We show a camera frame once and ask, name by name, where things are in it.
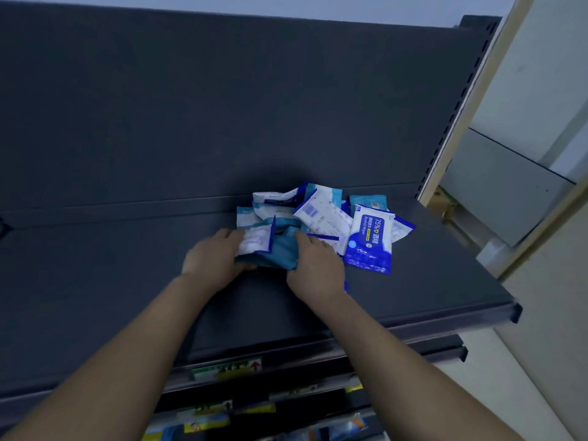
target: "barcode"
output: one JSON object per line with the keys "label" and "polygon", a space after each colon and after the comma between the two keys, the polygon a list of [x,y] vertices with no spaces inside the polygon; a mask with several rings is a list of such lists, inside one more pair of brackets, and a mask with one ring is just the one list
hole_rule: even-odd
{"label": "barcode", "polygon": [[311,218],[314,218],[316,214],[319,213],[319,211],[316,210],[312,204],[307,204],[306,207],[302,209],[302,211]]}

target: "person's left hand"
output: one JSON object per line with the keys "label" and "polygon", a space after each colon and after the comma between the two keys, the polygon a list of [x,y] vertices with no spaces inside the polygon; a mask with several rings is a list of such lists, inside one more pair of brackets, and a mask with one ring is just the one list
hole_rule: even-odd
{"label": "person's left hand", "polygon": [[245,230],[221,229],[214,236],[198,242],[188,253],[182,276],[191,277],[198,289],[211,296],[227,286],[244,270],[256,265],[235,262]]}

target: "hand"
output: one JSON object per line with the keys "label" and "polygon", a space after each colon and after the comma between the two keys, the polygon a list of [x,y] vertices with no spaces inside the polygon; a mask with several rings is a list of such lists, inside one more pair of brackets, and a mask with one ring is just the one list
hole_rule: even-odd
{"label": "hand", "polygon": [[182,276],[194,278],[198,288],[212,296],[244,270],[257,268],[249,263],[235,262],[244,235],[242,229],[221,229],[214,236],[198,242],[186,254]]}
{"label": "hand", "polygon": [[343,261],[333,247],[304,232],[298,241],[298,267],[288,272],[288,286],[308,306],[345,294]]}

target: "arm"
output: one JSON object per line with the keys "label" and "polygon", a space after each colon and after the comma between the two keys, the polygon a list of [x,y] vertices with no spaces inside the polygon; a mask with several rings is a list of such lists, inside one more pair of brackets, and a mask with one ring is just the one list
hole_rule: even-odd
{"label": "arm", "polygon": [[331,329],[390,437],[521,441],[509,426],[373,320],[343,290],[343,262],[314,237],[296,233],[298,268],[288,285]]}
{"label": "arm", "polygon": [[242,239],[221,229],[195,245],[182,274],[3,441],[140,439],[189,327],[218,290],[254,268],[233,261]]}

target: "forearm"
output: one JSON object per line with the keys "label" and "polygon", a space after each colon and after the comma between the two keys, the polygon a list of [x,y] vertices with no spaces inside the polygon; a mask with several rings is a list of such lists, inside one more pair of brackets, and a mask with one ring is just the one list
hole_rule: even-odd
{"label": "forearm", "polygon": [[5,440],[140,438],[183,338],[208,300],[194,290],[196,283],[186,276],[173,280]]}
{"label": "forearm", "polygon": [[351,297],[311,304],[348,354],[388,433],[403,440],[520,440],[444,373],[375,322]]}

